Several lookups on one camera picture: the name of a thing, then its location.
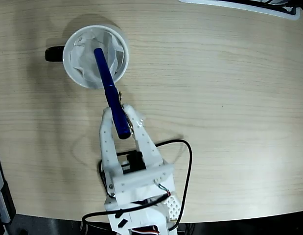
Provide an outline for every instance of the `black floor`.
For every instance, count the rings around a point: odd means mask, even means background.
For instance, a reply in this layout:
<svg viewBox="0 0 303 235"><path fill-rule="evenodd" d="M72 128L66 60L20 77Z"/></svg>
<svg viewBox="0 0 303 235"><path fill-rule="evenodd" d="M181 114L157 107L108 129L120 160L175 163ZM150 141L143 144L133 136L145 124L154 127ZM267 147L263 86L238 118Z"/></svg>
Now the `black floor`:
<svg viewBox="0 0 303 235"><path fill-rule="evenodd" d="M108 224L98 223L99 227ZM21 230L28 235L80 235L80 222L16 215L8 227L10 235ZM286 215L213 223L182 224L180 231L186 235L303 235L303 212ZM89 227L89 235L111 234Z"/></svg>

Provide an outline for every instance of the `blue marker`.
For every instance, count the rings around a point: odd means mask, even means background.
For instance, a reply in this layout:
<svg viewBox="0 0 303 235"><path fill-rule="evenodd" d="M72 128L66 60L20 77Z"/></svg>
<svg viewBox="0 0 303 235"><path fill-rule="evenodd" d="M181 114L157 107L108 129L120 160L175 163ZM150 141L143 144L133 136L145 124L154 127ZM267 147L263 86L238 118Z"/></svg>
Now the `blue marker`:
<svg viewBox="0 0 303 235"><path fill-rule="evenodd" d="M101 48L96 48L93 52L100 72L104 93L106 95L108 105L112 111L112 117L117 130L117 135L122 140L127 139L131 136L131 131L125 112L119 102L117 88L114 85L107 61Z"/></svg>

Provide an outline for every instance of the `wooden table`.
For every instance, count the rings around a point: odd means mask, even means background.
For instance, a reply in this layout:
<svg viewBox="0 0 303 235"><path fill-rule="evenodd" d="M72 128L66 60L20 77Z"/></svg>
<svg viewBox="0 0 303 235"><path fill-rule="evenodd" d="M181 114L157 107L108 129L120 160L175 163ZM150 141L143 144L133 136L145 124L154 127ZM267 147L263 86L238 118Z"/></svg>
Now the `wooden table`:
<svg viewBox="0 0 303 235"><path fill-rule="evenodd" d="M103 210L104 93L44 61L47 47L99 23L128 36L117 87L146 115L152 139L191 143L183 222L303 210L303 15L177 0L0 0L0 158L18 213L80 220ZM187 150L161 152L182 197Z"/></svg>

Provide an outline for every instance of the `white tissue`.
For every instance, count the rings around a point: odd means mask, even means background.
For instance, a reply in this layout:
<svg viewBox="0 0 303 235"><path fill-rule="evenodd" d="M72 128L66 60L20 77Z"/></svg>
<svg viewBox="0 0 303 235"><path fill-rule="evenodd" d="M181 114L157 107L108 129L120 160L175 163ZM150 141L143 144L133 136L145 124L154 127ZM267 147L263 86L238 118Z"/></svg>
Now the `white tissue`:
<svg viewBox="0 0 303 235"><path fill-rule="evenodd" d="M84 79L97 84L101 83L101 77L93 51L99 47L113 78L123 63L124 49L111 33L100 29L85 32L78 37L70 52L71 65L82 73Z"/></svg>

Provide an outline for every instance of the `black handle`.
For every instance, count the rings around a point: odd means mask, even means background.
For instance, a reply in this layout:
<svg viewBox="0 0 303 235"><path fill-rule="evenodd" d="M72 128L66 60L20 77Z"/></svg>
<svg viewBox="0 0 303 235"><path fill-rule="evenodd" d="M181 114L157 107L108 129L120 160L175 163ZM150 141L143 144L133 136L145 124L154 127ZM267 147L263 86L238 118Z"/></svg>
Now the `black handle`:
<svg viewBox="0 0 303 235"><path fill-rule="evenodd" d="M49 47L45 50L45 60L49 62L62 62L64 46Z"/></svg>

